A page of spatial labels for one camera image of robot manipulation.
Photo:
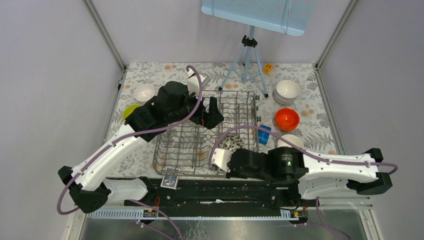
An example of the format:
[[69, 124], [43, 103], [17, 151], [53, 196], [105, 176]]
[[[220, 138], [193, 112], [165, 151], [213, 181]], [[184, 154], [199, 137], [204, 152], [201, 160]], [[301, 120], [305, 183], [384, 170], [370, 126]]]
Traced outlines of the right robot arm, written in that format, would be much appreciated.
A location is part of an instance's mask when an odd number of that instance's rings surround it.
[[359, 155], [322, 154], [287, 146], [266, 153], [218, 149], [214, 157], [214, 164], [226, 172], [227, 178], [297, 184], [286, 193], [293, 206], [335, 191], [372, 196], [384, 194], [393, 186], [390, 174], [378, 169], [384, 159], [379, 148]]

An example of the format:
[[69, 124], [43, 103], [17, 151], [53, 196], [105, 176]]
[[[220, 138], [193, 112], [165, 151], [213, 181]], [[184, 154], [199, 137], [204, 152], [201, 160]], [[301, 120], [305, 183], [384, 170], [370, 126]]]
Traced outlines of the beige patterned bowl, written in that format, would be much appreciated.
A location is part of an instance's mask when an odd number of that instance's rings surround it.
[[[282, 136], [282, 139], [289, 141], [290, 143], [292, 143], [293, 145], [295, 145], [295, 146], [297, 146], [299, 148], [303, 148], [304, 147], [303, 141], [299, 137], [297, 137], [295, 135], [285, 134], [285, 135]], [[278, 148], [280, 148], [280, 147], [289, 147], [289, 148], [292, 148], [292, 146], [290, 144], [287, 144], [285, 141], [283, 141], [281, 139], [279, 139], [277, 141], [277, 147]]]

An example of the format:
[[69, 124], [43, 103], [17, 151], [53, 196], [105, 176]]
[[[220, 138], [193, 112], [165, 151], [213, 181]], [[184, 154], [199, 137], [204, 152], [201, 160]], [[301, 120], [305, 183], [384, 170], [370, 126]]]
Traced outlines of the white ribbed bowl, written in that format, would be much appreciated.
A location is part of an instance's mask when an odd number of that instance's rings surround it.
[[300, 87], [291, 80], [281, 80], [275, 86], [276, 94], [283, 100], [294, 100], [300, 95]]
[[295, 102], [295, 100], [290, 100], [290, 101], [282, 100], [278, 97], [278, 95], [276, 93], [273, 93], [273, 97], [274, 97], [274, 100], [276, 102], [278, 102], [279, 104], [282, 104], [282, 105], [292, 105]]

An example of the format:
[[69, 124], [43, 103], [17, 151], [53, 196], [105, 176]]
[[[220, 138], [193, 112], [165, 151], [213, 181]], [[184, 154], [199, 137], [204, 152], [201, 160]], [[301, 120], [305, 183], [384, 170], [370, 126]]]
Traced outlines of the orange bowl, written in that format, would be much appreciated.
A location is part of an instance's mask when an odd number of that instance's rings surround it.
[[293, 125], [293, 126], [282, 126], [282, 125], [277, 125], [279, 129], [281, 129], [282, 131], [293, 131], [294, 129], [296, 129], [298, 126], [297, 125]]
[[281, 126], [298, 126], [300, 123], [300, 116], [291, 108], [281, 108], [274, 116], [277, 125]]

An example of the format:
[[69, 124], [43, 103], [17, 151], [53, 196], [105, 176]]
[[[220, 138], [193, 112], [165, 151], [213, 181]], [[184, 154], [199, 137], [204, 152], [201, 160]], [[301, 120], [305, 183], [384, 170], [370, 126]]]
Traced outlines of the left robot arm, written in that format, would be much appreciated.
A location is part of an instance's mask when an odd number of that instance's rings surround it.
[[134, 150], [146, 146], [157, 135], [189, 120], [206, 129], [219, 125], [224, 117], [218, 100], [211, 96], [207, 106], [201, 94], [186, 84], [169, 81], [157, 95], [131, 110], [124, 124], [91, 157], [74, 167], [63, 166], [58, 175], [75, 205], [83, 213], [92, 213], [107, 203], [138, 200], [148, 206], [155, 192], [140, 178], [112, 180], [112, 170]]

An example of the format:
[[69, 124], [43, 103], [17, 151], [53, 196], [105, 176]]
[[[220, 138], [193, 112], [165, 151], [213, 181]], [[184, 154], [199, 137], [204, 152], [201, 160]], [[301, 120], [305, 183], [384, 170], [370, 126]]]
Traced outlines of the yellow-green bowl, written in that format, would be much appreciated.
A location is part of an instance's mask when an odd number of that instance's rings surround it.
[[130, 105], [130, 106], [128, 106], [124, 111], [123, 111], [123, 114], [122, 114], [122, 118], [123, 118], [123, 120], [125, 121], [126, 120], [126, 118], [131, 114], [131, 113], [133, 113], [134, 112], [134, 110], [136, 109], [136, 108], [138, 108], [138, 107], [141, 107], [141, 105], [140, 104], [133, 104], [133, 105]]

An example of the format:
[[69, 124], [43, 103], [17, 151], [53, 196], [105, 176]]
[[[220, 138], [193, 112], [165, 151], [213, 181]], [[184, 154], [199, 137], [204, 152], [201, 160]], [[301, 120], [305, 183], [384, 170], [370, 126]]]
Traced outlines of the pink patterned bowl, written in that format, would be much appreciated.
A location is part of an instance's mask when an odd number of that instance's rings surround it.
[[229, 133], [219, 143], [219, 148], [230, 150], [232, 152], [243, 148], [245, 145], [241, 137], [235, 133]]

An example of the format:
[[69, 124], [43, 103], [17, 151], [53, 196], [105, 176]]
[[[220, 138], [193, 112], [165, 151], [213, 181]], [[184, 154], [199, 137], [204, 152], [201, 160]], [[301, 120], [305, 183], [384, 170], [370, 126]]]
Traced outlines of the grey wire dish rack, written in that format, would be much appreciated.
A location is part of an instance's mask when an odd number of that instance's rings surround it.
[[157, 136], [153, 167], [158, 175], [164, 175], [170, 168], [178, 169], [182, 177], [224, 178], [224, 171], [208, 164], [209, 153], [216, 140], [230, 128], [257, 125], [257, 101], [260, 97], [254, 92], [205, 90], [203, 97], [207, 109], [210, 98], [216, 98], [223, 122], [213, 129], [206, 129], [188, 120]]

